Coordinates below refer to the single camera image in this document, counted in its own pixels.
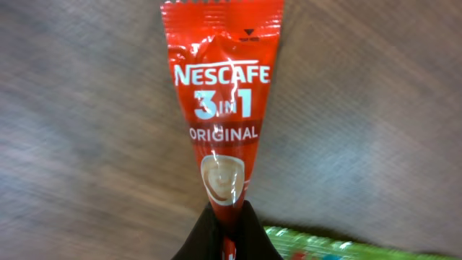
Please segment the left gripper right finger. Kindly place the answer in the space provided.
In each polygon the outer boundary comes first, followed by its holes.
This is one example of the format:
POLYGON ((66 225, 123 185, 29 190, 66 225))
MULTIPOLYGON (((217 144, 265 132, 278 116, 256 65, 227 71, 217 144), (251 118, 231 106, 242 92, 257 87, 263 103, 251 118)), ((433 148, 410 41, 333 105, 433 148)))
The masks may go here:
POLYGON ((235 229, 237 260, 282 260, 249 201, 244 201, 235 229))

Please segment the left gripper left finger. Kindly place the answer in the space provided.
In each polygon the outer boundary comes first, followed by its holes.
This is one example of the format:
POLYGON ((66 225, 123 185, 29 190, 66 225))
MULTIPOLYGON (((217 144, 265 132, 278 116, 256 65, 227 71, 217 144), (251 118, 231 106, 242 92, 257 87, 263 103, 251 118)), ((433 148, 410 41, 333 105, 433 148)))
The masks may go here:
POLYGON ((172 260, 221 260, 223 229, 208 203, 172 260))

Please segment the Haribo gummy candy bag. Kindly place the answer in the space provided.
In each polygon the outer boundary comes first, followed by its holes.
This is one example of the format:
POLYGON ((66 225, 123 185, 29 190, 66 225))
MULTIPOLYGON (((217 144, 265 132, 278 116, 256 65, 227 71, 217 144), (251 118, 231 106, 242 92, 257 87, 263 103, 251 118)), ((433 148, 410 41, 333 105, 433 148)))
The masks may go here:
POLYGON ((264 229, 282 258, 289 260, 457 260, 450 256, 411 253, 333 240, 284 227, 266 226, 264 229))

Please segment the red Nescafe coffee stick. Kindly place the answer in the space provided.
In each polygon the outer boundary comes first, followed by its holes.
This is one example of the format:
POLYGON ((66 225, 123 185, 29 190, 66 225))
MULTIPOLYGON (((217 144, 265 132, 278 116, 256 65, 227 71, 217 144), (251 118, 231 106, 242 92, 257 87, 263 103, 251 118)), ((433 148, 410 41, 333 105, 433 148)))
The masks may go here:
POLYGON ((256 161, 284 3, 166 1, 161 7, 173 85, 200 176, 236 259, 235 229, 256 161))

